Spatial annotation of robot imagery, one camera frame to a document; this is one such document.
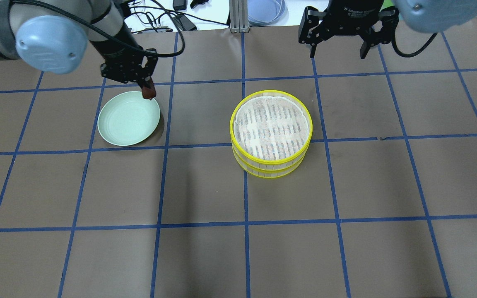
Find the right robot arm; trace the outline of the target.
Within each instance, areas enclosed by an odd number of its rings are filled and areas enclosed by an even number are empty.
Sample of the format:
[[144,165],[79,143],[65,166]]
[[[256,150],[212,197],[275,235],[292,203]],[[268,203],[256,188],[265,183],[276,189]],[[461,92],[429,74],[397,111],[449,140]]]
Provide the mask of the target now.
[[[443,32],[477,17],[477,0],[331,0],[320,11],[307,6],[299,25],[298,42],[316,55],[317,45],[334,36],[359,36],[363,40],[360,58],[372,47],[392,45],[396,55],[410,58],[422,53]],[[404,53],[396,41],[400,19],[412,30],[430,34],[421,48]]]

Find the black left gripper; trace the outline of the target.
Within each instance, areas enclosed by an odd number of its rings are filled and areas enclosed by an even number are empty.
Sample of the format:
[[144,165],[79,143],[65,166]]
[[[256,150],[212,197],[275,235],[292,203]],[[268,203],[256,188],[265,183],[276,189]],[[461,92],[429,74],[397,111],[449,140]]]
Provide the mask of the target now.
[[144,99],[149,99],[150,93],[156,93],[152,75],[157,65],[157,57],[128,49],[116,52],[102,50],[100,55],[104,59],[100,66],[102,77],[125,84],[138,84]]

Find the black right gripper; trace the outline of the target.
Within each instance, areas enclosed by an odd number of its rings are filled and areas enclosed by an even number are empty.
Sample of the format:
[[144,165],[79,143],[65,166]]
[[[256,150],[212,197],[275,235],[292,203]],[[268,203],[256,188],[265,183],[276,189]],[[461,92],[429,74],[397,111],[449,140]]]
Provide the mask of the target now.
[[334,36],[360,36],[360,58],[365,59],[372,47],[387,45],[399,23],[400,12],[383,0],[330,0],[323,11],[306,6],[299,25],[298,42],[310,45],[310,58],[316,56],[320,42]]

